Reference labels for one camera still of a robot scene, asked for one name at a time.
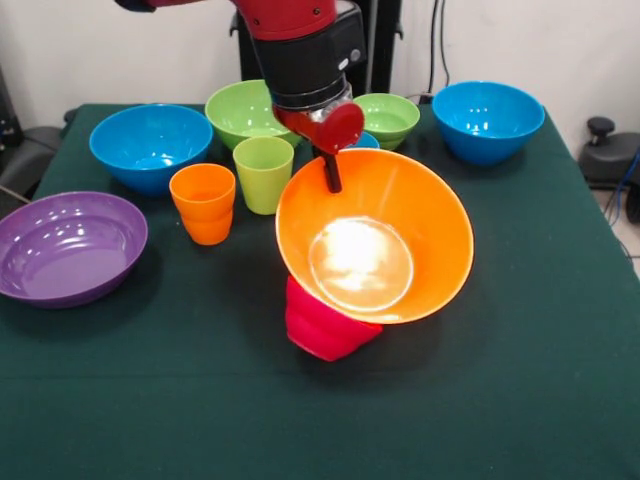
blue bowl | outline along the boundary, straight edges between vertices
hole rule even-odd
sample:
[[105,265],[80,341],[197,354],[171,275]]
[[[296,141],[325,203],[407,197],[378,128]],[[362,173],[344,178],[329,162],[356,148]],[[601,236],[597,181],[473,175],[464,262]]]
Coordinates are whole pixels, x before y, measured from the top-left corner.
[[463,82],[441,90],[433,113],[444,141],[461,160],[494,165],[520,150],[544,123],[528,93],[492,82]]
[[91,152],[127,187],[143,195],[169,194],[180,169],[203,162],[213,127],[197,111],[178,105],[128,108],[101,122],[91,134]]
[[380,142],[376,140],[376,137],[367,132],[362,132],[362,136],[354,145],[350,145],[347,148],[380,148]]

white wall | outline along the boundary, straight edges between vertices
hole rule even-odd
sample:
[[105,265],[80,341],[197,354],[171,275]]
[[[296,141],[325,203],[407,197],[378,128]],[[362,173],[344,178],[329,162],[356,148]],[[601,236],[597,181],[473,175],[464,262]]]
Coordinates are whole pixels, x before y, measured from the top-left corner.
[[[404,0],[396,93],[428,84],[432,1]],[[204,102],[240,78],[233,11],[225,0],[153,15],[113,0],[0,0],[0,63],[27,127],[60,124],[84,102]],[[640,130],[639,18],[639,0],[448,0],[453,81],[530,91],[575,153],[590,115]]]
[[[394,91],[428,86],[432,8],[433,0],[405,0]],[[639,21],[639,0],[448,0],[447,64],[453,82],[494,80],[528,90],[576,154],[592,115],[640,131]]]
[[134,14],[113,0],[0,0],[0,64],[24,126],[86,102],[204,103],[240,80],[224,0]]

orange cup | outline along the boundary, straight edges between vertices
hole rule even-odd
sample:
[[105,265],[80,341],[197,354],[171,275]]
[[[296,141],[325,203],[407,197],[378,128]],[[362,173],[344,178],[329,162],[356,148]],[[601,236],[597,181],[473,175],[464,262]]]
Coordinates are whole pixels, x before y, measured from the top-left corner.
[[229,236],[236,197],[231,170],[212,163],[192,165],[171,178],[169,190],[195,243],[217,245]]

red robot arm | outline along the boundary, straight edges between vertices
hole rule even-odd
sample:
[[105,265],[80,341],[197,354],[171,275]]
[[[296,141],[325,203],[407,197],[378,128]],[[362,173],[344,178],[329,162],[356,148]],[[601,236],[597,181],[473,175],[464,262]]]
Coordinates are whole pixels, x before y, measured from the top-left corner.
[[[116,0],[146,7],[201,0]],[[360,8],[348,0],[231,0],[245,20],[278,119],[324,155],[329,186],[340,190],[332,155],[355,143],[364,115],[345,70],[366,60]]]

bowl rim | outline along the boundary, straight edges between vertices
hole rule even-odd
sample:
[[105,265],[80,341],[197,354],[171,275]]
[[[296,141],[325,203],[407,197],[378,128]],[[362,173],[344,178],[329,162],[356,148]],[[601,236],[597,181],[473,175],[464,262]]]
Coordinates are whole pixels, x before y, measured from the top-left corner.
[[[178,178],[179,175],[184,174],[187,170],[196,170],[196,169],[202,169],[202,168],[208,168],[208,169],[215,169],[215,170],[220,170],[223,171],[225,173],[225,175],[227,176],[231,176],[231,186],[229,187],[228,190],[226,190],[224,193],[221,193],[220,195],[218,195],[215,198],[211,198],[208,200],[190,200],[186,197],[184,197],[183,195],[177,193],[175,191],[174,188],[174,181],[176,178]],[[232,194],[236,189],[236,176],[233,174],[233,171],[230,168],[225,167],[224,165],[220,165],[219,163],[195,163],[193,165],[189,165],[188,167],[185,167],[179,171],[177,171],[176,173],[174,173],[171,176],[171,180],[169,180],[169,192],[170,194],[177,198],[178,200],[185,202],[185,203],[190,203],[190,204],[199,204],[199,205],[203,205],[205,203],[211,203],[211,202],[215,202],[217,200],[220,200],[224,197],[226,197],[227,195]]]
[[[315,298],[316,300],[320,301],[321,303],[323,303],[324,305],[328,306],[329,308],[332,308],[334,310],[336,310],[337,312],[346,315],[350,318],[353,318],[354,320],[358,320],[361,322],[367,322],[367,323],[372,323],[372,324],[380,324],[380,325],[401,325],[404,323],[410,323],[410,322],[415,322],[418,320],[422,320],[430,315],[433,315],[434,313],[442,310],[444,307],[446,307],[462,290],[462,288],[465,286],[465,284],[467,283],[467,280],[469,280],[469,276],[471,275],[471,269],[473,268],[473,263],[475,261],[475,255],[476,255],[476,242],[475,242],[475,233],[473,230],[473,224],[471,223],[471,217],[469,216],[469,212],[467,212],[467,209],[464,207],[464,203],[462,203],[462,200],[460,199],[460,197],[458,196],[458,194],[455,192],[455,190],[447,183],[444,181],[444,179],[438,175],[436,172],[434,172],[433,170],[431,170],[429,167],[427,167],[426,165],[424,165],[423,163],[407,157],[406,155],[402,155],[400,153],[397,152],[393,152],[393,151],[389,151],[389,150],[374,150],[374,149],[370,149],[370,148],[357,148],[357,149],[350,149],[350,150],[344,150],[340,152],[340,155],[351,155],[352,153],[350,152],[354,152],[357,150],[362,150],[362,151],[367,151],[367,152],[371,152],[372,150],[375,152],[381,152],[383,154],[389,154],[392,155],[394,157],[400,157],[402,160],[406,160],[409,161],[413,164],[415,164],[417,167],[419,167],[422,170],[426,170],[427,174],[429,175],[433,175],[433,177],[435,177],[436,181],[442,185],[446,190],[449,191],[449,193],[451,193],[451,195],[457,200],[459,206],[462,209],[463,212],[463,217],[464,217],[464,223],[465,223],[465,230],[467,231],[468,235],[469,235],[469,247],[470,247],[470,252],[469,252],[469,258],[467,260],[467,263],[465,265],[464,268],[464,274],[461,275],[460,277],[460,281],[458,282],[458,284],[456,285],[456,287],[454,289],[451,290],[451,293],[444,298],[441,302],[438,302],[436,305],[430,307],[429,309],[424,310],[423,312],[421,312],[418,315],[414,315],[411,317],[404,317],[400,320],[398,320],[396,317],[393,317],[393,319],[390,319],[388,316],[385,316],[384,313],[388,310],[382,310],[380,312],[374,312],[375,314],[381,314],[378,317],[375,316],[368,316],[366,314],[362,314],[361,312],[355,312],[355,311],[351,311],[345,308],[342,308],[338,305],[332,305],[330,303],[328,303],[327,301],[323,300],[322,298],[320,298],[318,295],[315,294],[315,292],[309,288],[309,285],[302,281],[302,279],[300,278],[300,276],[295,273],[292,269],[291,269],[291,265],[290,262],[287,258],[285,258],[285,255],[283,254],[282,251],[282,242],[280,239],[280,214],[281,214],[281,207],[282,207],[282,198],[284,198],[284,191],[283,191],[283,195],[280,197],[280,202],[278,202],[278,208],[276,209],[276,218],[275,218],[275,230],[276,230],[276,242],[278,244],[278,251],[280,252],[280,256],[282,257],[282,260],[284,261],[285,266],[287,267],[287,271],[289,272],[289,274],[296,280],[296,282],[298,282],[298,284],[300,286],[302,286],[302,288],[304,288],[306,290],[306,292],[311,295],[313,298]],[[302,171],[304,171],[307,168],[310,168],[310,165],[316,163],[316,162],[321,162],[322,159],[321,158],[314,158],[313,160],[309,161],[306,165],[304,165],[300,170],[298,170],[296,172],[296,174],[291,178],[291,180],[289,181],[289,183],[287,184],[287,186],[285,187],[285,191],[287,190],[287,188],[290,187],[290,185],[292,184],[292,181],[294,179],[294,177],[296,175],[298,175],[299,173],[301,173]]]
[[122,197],[119,197],[117,195],[113,195],[111,193],[93,192],[90,190],[78,190],[73,192],[62,192],[62,193],[56,193],[54,195],[48,195],[46,197],[39,198],[37,200],[34,200],[31,203],[23,205],[15,212],[12,212],[6,217],[4,217],[2,220],[0,220],[0,229],[2,229],[2,226],[4,225],[4,223],[9,221],[9,219],[13,218],[14,216],[18,216],[21,210],[32,208],[33,205],[45,203],[47,201],[51,201],[52,199],[56,199],[60,197],[76,197],[76,196],[86,196],[86,195],[90,195],[92,197],[103,197],[103,198],[108,198],[110,200],[115,200],[116,202],[119,202],[121,205],[126,205],[127,208],[129,208],[140,220],[142,220],[142,225],[144,226],[144,230],[141,232],[142,233],[141,238],[143,241],[141,242],[141,246],[136,252],[136,254],[134,255],[134,257],[132,258],[132,260],[130,262],[127,262],[126,266],[122,269],[121,272],[114,275],[109,280],[106,280],[99,285],[94,285],[90,289],[83,290],[80,292],[75,292],[69,295],[65,295],[63,297],[33,297],[28,295],[19,295],[16,293],[8,292],[6,289],[3,288],[1,283],[0,283],[0,294],[5,295],[9,298],[13,298],[15,300],[23,301],[23,302],[45,303],[45,302],[56,302],[60,300],[65,300],[65,299],[73,298],[77,295],[82,295],[83,293],[92,292],[94,290],[98,290],[102,288],[103,286],[111,282],[113,279],[117,278],[119,275],[122,275],[123,273],[127,272],[129,269],[131,269],[131,267],[133,267],[138,262],[138,260],[140,260],[140,257],[142,256],[142,253],[144,252],[144,249],[147,246],[147,242],[149,241],[149,224],[147,223],[147,219],[142,213],[142,211],[132,202]]
[[[209,104],[213,101],[213,99],[215,97],[217,97],[219,94],[226,92],[227,90],[231,90],[233,88],[237,88],[240,85],[249,85],[249,84],[261,84],[264,85],[264,87],[267,89],[267,92],[269,91],[267,88],[267,83],[262,80],[262,79],[254,79],[254,80],[242,80],[240,82],[234,82],[231,83],[229,85],[225,85],[224,87],[220,88],[219,90],[216,90],[214,93],[211,94],[211,96],[207,99],[206,103],[204,104],[204,115],[207,118],[207,120],[211,123],[211,125],[213,125],[217,130],[220,130],[222,133],[225,133],[227,135],[234,135],[236,137],[240,137],[243,140],[247,140],[249,138],[253,138],[251,136],[246,136],[246,135],[242,135],[238,132],[234,132],[231,130],[228,130],[222,126],[220,126],[217,122],[215,122],[211,116],[208,113],[208,107]],[[278,133],[276,135],[260,135],[261,137],[264,136],[269,136],[269,137],[282,137],[282,136],[286,136],[286,135],[296,135],[294,132],[292,132],[291,130],[289,130],[287,127],[285,127],[284,125],[282,125],[281,123],[279,123],[279,125],[282,127],[282,132]]]
[[[189,158],[185,158],[183,160],[180,160],[179,162],[172,163],[171,165],[163,165],[163,166],[160,166],[160,167],[152,167],[152,168],[145,168],[145,169],[125,167],[125,166],[122,166],[122,165],[116,165],[116,164],[114,164],[112,162],[109,162],[109,161],[105,160],[101,155],[98,155],[96,153],[96,150],[95,150],[95,147],[94,147],[95,136],[99,133],[100,129],[104,128],[104,125],[108,121],[113,120],[113,119],[119,117],[120,115],[125,115],[125,114],[127,114],[127,113],[129,113],[130,111],[133,111],[133,110],[152,109],[152,108],[153,109],[155,109],[155,108],[168,108],[168,109],[171,109],[171,110],[187,111],[189,114],[194,114],[194,118],[198,118],[199,121],[203,121],[204,123],[206,123],[206,125],[207,125],[207,141],[205,142],[203,147],[200,150],[198,150],[197,153],[194,153]],[[133,107],[129,107],[129,108],[125,108],[123,110],[120,110],[119,112],[116,112],[116,113],[113,113],[113,114],[109,115],[107,118],[105,118],[100,123],[98,123],[98,125],[96,125],[96,127],[91,132],[91,136],[89,137],[89,148],[90,148],[91,153],[93,154],[94,157],[96,157],[101,163],[103,163],[104,165],[108,165],[109,167],[117,168],[118,170],[124,170],[124,171],[127,171],[127,172],[158,172],[158,171],[161,171],[161,170],[166,170],[166,169],[170,169],[170,168],[174,168],[174,167],[179,167],[180,165],[183,165],[184,163],[190,162],[194,158],[196,158],[199,155],[201,155],[202,153],[206,152],[209,149],[209,147],[211,146],[211,142],[213,141],[213,137],[214,137],[214,131],[213,131],[213,127],[211,126],[211,123],[209,123],[209,121],[208,121],[208,119],[206,118],[205,115],[200,113],[195,108],[185,107],[183,105],[176,105],[176,104],[173,104],[173,103],[147,103],[147,104],[144,104],[144,105],[136,105],[136,106],[133,106]]]
[[[451,125],[449,122],[445,121],[442,116],[438,113],[438,100],[440,99],[441,101],[441,95],[450,89],[455,89],[456,87],[459,86],[463,86],[463,85],[495,85],[498,87],[502,87],[502,88],[506,88],[509,90],[513,90],[515,92],[518,92],[521,95],[524,95],[525,97],[530,98],[531,100],[533,100],[534,104],[537,107],[538,113],[539,113],[539,119],[536,122],[535,126],[525,130],[524,132],[518,133],[518,134],[514,134],[514,135],[501,135],[501,136],[497,136],[497,135],[482,135],[482,136],[478,136],[478,135],[472,135],[470,134],[467,130],[463,130],[461,128],[455,127],[453,125]],[[544,122],[546,120],[546,111],[544,109],[544,107],[542,106],[542,104],[530,93],[518,88],[518,87],[514,87],[513,85],[508,85],[506,83],[500,83],[500,82],[492,82],[492,81],[488,81],[488,80],[469,80],[469,81],[465,81],[465,82],[458,82],[458,83],[454,83],[452,85],[449,85],[448,87],[443,88],[442,90],[440,90],[434,97],[433,100],[431,102],[431,109],[433,111],[433,115],[438,119],[439,122],[443,123],[444,125],[446,125],[448,128],[455,130],[456,132],[459,133],[463,133],[469,137],[473,137],[473,138],[486,138],[486,139],[493,139],[493,140],[513,140],[516,138],[522,138],[522,137],[526,137],[527,135],[531,135],[535,132],[537,132],[542,125],[544,125]]]
[[385,133],[386,134],[393,134],[393,133],[396,133],[398,135],[404,135],[404,134],[406,134],[406,132],[408,132],[408,131],[412,130],[413,128],[415,128],[415,126],[420,121],[420,118],[422,116],[422,113],[420,112],[420,108],[415,103],[413,103],[411,100],[409,100],[408,98],[405,98],[405,97],[403,97],[401,95],[396,95],[395,93],[365,93],[364,95],[359,95],[359,96],[355,97],[353,99],[353,103],[355,103],[356,105],[358,105],[362,109],[362,105],[360,105],[358,103],[358,100],[363,99],[363,98],[373,98],[373,97],[395,98],[395,99],[401,100],[402,103],[411,105],[413,107],[412,111],[414,113],[414,118],[412,118],[409,121],[409,126],[407,126],[405,128],[402,128],[400,130],[397,130],[397,129],[396,130],[387,130],[387,129],[381,130],[381,129],[378,129],[378,128],[369,128],[366,125],[367,114],[363,109],[362,113],[364,113],[364,116],[365,116],[365,127],[364,127],[365,131],[373,132],[373,133],[380,133],[380,134],[385,134]]

